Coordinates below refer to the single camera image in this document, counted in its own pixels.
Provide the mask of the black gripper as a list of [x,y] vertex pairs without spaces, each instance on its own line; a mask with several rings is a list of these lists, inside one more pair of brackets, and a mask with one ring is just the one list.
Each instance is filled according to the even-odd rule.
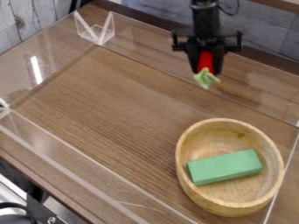
[[187,44],[195,44],[200,50],[212,50],[213,74],[219,75],[223,68],[224,52],[240,52],[243,50],[243,33],[229,28],[220,28],[213,36],[196,36],[191,27],[172,30],[172,49],[187,52],[191,70],[199,72],[199,51]]

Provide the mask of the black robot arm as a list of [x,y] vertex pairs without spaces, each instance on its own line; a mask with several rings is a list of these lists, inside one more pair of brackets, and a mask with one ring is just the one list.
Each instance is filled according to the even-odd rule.
[[227,31],[220,23],[220,12],[233,17],[233,12],[220,6],[220,0],[191,0],[191,26],[172,30],[172,50],[184,52],[191,70],[197,74],[204,67],[217,76],[221,73],[227,53],[243,50],[243,33]]

